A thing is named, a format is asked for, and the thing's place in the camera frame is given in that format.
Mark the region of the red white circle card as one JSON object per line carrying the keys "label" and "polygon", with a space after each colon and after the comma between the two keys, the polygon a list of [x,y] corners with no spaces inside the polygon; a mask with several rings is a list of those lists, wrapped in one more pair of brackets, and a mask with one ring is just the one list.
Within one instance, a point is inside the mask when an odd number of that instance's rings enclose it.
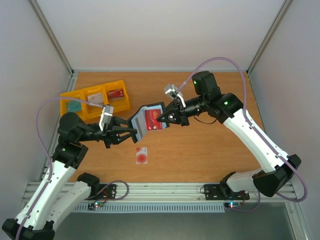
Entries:
{"label": "red white circle card", "polygon": [[148,148],[147,147],[137,147],[136,148],[136,163],[140,164],[140,165],[148,163]]}

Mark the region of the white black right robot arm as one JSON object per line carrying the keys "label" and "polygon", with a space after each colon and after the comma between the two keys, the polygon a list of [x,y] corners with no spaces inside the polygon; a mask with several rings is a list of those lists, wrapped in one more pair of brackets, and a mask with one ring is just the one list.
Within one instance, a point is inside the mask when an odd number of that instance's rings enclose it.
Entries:
{"label": "white black right robot arm", "polygon": [[172,99],[157,118],[161,123],[188,126],[189,118],[207,113],[231,130],[249,149],[260,167],[253,171],[231,172],[220,181],[220,191],[225,198],[238,192],[257,190],[273,197],[294,176],[301,164],[296,155],[288,155],[261,130],[251,118],[244,104],[233,93],[221,93],[215,76],[201,71],[191,77],[197,97],[185,100],[173,84],[164,92]]}

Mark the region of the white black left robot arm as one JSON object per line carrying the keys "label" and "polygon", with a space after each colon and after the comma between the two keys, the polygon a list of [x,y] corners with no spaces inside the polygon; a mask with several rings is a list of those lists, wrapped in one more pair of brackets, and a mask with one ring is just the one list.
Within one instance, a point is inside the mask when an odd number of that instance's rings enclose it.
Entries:
{"label": "white black left robot arm", "polygon": [[104,114],[104,117],[106,122],[93,124],[86,124],[74,112],[60,118],[58,144],[45,177],[23,210],[15,218],[6,219],[2,225],[2,230],[10,239],[52,240],[58,227],[80,202],[87,198],[96,199],[100,195],[100,179],[83,173],[73,187],[58,198],[88,152],[83,142],[103,141],[110,148],[137,133],[120,117],[110,113]]}

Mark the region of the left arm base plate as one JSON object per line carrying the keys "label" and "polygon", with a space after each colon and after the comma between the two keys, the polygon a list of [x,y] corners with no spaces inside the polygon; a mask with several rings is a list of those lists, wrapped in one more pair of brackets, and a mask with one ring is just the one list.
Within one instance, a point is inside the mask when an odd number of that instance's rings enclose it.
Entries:
{"label": "left arm base plate", "polygon": [[117,193],[117,185],[116,184],[111,184],[104,188],[99,194],[96,196],[89,196],[86,198],[86,200],[90,201],[101,201],[101,200],[114,200],[116,198],[116,193]]}

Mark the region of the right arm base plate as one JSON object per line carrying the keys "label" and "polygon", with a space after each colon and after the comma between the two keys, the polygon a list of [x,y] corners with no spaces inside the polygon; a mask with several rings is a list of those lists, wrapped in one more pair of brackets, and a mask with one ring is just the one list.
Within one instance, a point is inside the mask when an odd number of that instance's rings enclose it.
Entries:
{"label": "right arm base plate", "polygon": [[245,191],[233,192],[229,196],[225,196],[219,184],[204,184],[199,191],[201,194],[204,194],[206,201],[242,201],[250,199],[249,193],[246,193]]}

